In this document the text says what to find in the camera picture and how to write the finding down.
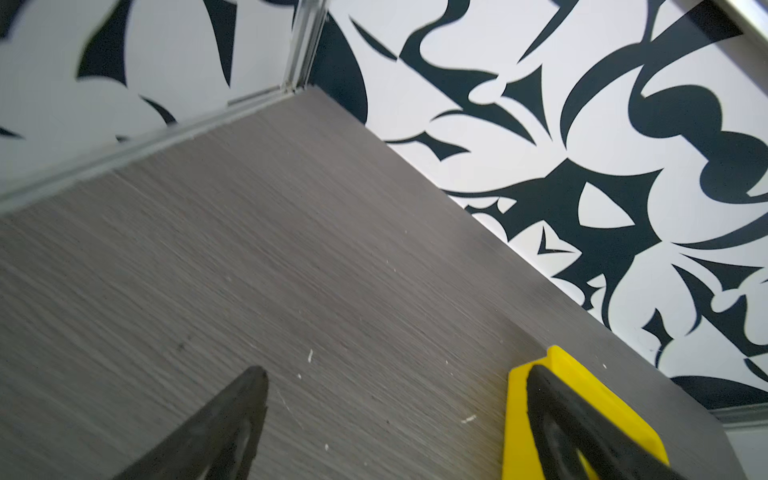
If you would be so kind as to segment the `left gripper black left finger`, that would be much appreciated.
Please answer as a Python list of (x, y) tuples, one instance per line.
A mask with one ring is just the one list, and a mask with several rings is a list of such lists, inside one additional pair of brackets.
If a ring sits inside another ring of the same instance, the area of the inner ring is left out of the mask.
[(267, 371), (251, 366), (117, 479), (246, 479), (267, 414)]

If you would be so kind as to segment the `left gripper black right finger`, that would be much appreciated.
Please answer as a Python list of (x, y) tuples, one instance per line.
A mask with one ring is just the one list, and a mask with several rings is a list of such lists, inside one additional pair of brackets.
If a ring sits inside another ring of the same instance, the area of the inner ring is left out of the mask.
[(680, 479), (543, 365), (527, 378), (528, 418), (546, 479)]

